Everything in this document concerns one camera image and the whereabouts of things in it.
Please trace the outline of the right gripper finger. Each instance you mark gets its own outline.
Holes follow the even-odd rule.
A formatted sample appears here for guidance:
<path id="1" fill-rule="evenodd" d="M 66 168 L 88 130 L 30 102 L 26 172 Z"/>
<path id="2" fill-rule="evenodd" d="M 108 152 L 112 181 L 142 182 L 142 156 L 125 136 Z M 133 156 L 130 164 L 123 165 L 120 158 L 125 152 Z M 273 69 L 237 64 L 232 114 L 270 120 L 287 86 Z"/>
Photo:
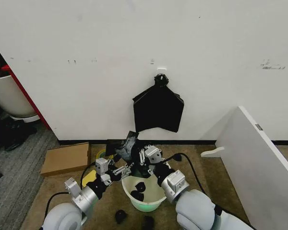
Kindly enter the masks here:
<path id="1" fill-rule="evenodd" d="M 153 145 L 146 145 L 140 150 L 140 155 L 142 159 L 150 159 L 154 155 L 154 146 Z"/>
<path id="2" fill-rule="evenodd" d="M 150 164 L 148 159 L 141 161 L 137 167 L 138 176 L 141 178 L 149 178 L 153 175 L 153 165 Z"/>

